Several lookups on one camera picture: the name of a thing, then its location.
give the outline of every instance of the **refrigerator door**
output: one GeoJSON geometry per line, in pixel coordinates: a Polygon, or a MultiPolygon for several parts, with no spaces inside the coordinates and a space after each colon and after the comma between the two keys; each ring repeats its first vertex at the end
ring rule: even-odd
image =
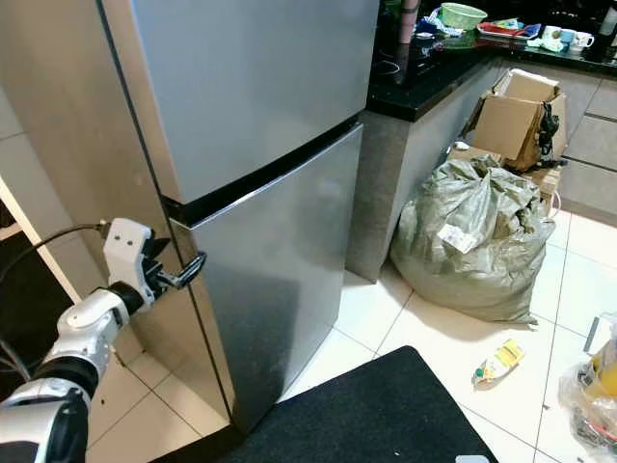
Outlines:
{"type": "Polygon", "coordinates": [[[179,203],[269,164],[365,105],[378,0],[104,5],[157,180],[179,203]]]}
{"type": "Polygon", "coordinates": [[[235,391],[251,429],[338,314],[362,126],[192,229],[235,391]]]}

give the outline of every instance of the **kitchen counter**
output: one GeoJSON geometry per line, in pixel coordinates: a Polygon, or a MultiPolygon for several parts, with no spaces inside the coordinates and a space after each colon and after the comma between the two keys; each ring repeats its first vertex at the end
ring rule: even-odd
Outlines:
{"type": "Polygon", "coordinates": [[[617,77],[615,60],[591,61],[584,55],[553,53],[524,41],[487,39],[472,31],[459,39],[378,44],[366,107],[415,122],[475,75],[478,67],[499,56],[617,77]]]}

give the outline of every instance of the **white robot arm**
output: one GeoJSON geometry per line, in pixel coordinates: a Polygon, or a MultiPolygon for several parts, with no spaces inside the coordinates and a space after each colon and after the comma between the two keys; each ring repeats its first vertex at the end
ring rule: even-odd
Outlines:
{"type": "Polygon", "coordinates": [[[60,316],[58,339],[32,379],[0,403],[0,461],[84,461],[91,400],[120,329],[168,288],[186,286],[205,263],[198,253],[169,275],[154,259],[168,242],[131,220],[112,222],[103,247],[109,286],[60,316]]]}

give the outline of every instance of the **large sack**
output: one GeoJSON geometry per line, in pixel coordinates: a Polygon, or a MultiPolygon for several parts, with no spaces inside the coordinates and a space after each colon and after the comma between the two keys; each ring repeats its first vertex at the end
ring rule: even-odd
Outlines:
{"type": "Polygon", "coordinates": [[[554,228],[532,182],[488,156],[452,160],[403,209],[390,258],[430,302],[484,320],[536,324],[531,291],[554,228]]]}

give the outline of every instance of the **refrigerator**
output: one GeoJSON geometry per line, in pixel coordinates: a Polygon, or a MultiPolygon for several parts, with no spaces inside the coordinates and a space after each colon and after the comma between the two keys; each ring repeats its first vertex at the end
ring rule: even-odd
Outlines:
{"type": "Polygon", "coordinates": [[[2,86],[73,220],[207,252],[133,325],[246,431],[337,318],[378,4],[0,2],[2,86]]]}

